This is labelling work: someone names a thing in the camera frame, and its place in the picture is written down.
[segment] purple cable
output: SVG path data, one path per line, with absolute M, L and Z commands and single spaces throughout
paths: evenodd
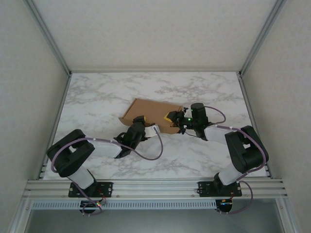
M 249 204 L 247 206 L 239 209 L 239 210 L 232 211 L 232 212 L 222 212 L 222 211 L 220 211 L 220 214 L 222 214 L 222 213 L 225 213 L 226 215 L 238 214 L 238 213 L 248 209 L 251 206 L 251 204 L 253 203 L 254 194 L 253 194 L 253 190 L 252 190 L 251 186 L 247 182 L 245 182 L 245 181 L 240 181 L 240 182 L 243 182 L 244 184 L 246 184 L 248 186 L 249 190 L 251 191 L 251 200 L 250 200 Z
M 204 107 L 205 107 L 205 108 L 213 109 L 213 110 L 219 112 L 221 115 L 223 115 L 224 119 L 223 119 L 222 121 L 216 122 L 215 124 L 221 124 L 221 123 L 224 123 L 224 122 L 227 120 L 227 118 L 225 117 L 225 114 L 224 114 L 222 111 L 220 111 L 219 109 L 214 108 L 214 107 L 209 107 L 209 106 L 204 106 Z
M 259 167 L 255 168 L 255 169 L 252 169 L 252 170 L 249 170 L 249 171 L 247 171 L 246 173 L 242 174 L 242 175 L 237 179 L 237 181 L 239 181 L 240 179 L 242 179 L 243 177 L 245 177 L 247 174 L 249 174 L 249 173 L 251 173 L 251 172 L 254 172 L 254 171 L 258 171 L 258 170 L 262 169 L 262 168 L 265 166 L 265 164 L 266 164 L 266 156 L 265 156 L 265 154 L 264 154 L 263 149 L 262 149 L 262 148 L 260 147 L 260 145 L 259 145 L 253 138 L 251 138 L 247 133 L 245 133 L 245 132 L 242 131 L 241 129 L 238 129 L 238 128 L 230 128 L 230 127 L 228 127 L 228 126 L 217 125 L 216 127 L 220 128 L 220 129 L 225 129 L 225 130 L 236 130 L 236 131 L 242 133 L 242 134 L 243 134 L 245 137 L 247 137 L 252 143 L 254 143 L 254 145 L 255 145 L 255 146 L 259 149 L 259 151 L 261 152 L 262 159 L 263 159 L 262 164 L 261 164 Z
M 157 160 L 158 158 L 161 157 L 161 155 L 162 155 L 162 153 L 163 153 L 163 142 L 162 142 L 161 136 L 160 136 L 160 134 L 158 133 L 158 131 L 157 131 L 156 129 L 154 129 L 154 130 L 155 130 L 155 133 L 156 133 L 156 135 L 158 136 L 159 141 L 160 141 L 160 144 L 161 144 L 161 153 L 160 153 L 160 155 L 157 156 L 156 158 L 152 158 L 152 159 L 146 158 L 146 157 L 142 156 L 140 153 L 138 153 L 136 150 L 134 150 L 133 148 L 130 148 L 130 147 L 126 146 L 126 145 L 123 145 L 123 144 L 120 144 L 120 143 L 118 143 L 118 142 L 114 142 L 114 141 L 111 141 L 111 140 L 108 140 L 108 139 L 93 138 L 93 137 L 84 137 L 84 138 L 79 138 L 79 139 L 76 139 L 76 140 L 74 140 L 74 141 L 72 141 L 72 142 L 69 142 L 69 143 L 67 143 L 66 145 L 64 145 L 61 149 L 59 149 L 59 151 L 55 154 L 55 156 L 54 156 L 53 159 L 52 159 L 51 170 L 52 170 L 54 173 L 57 173 L 56 169 L 54 168 L 54 164 L 55 164 L 56 158 L 59 156 L 59 154 L 60 154 L 64 149 L 70 147 L 71 145 L 73 145 L 73 144 L 75 144 L 75 143 L 77 143 L 77 142 L 81 142 L 81 141 L 85 141 L 85 140 L 89 140 L 89 141 L 99 141 L 99 142 L 106 142 L 106 143 L 115 144 L 115 145 L 117 145 L 117 146 L 121 146 L 121 147 L 125 147 L 125 148 L 127 148 L 127 149 L 130 149 L 131 151 L 135 152 L 138 156 L 140 156 L 140 157 L 143 158 L 143 159 L 146 159 L 146 160 L 149 160 L 149 161 Z M 102 208 L 101 208 L 99 205 L 97 205 L 97 203 L 96 203 L 94 200 L 92 200 L 89 196 L 87 196 L 87 195 L 85 194 L 85 192 L 83 192 L 82 188 L 81 188 L 76 182 L 74 182 L 74 181 L 73 181 L 72 179 L 70 179 L 69 177 L 67 177 L 67 178 L 68 178 L 69 180 L 71 180 L 71 181 L 73 182 L 73 184 L 77 187 L 77 189 L 80 191 L 80 193 L 81 193 L 86 199 L 89 200 L 89 202 L 86 203 L 86 204 L 83 206 L 82 213 L 84 214 L 84 209 L 85 209 L 89 204 L 93 203 L 95 206 L 98 206 L 98 208 L 100 209 L 100 212 L 93 213 L 93 214 L 89 214 L 89 216 L 93 216 L 93 215 L 98 215 L 98 214 L 100 214 L 100 213 L 103 211 Z

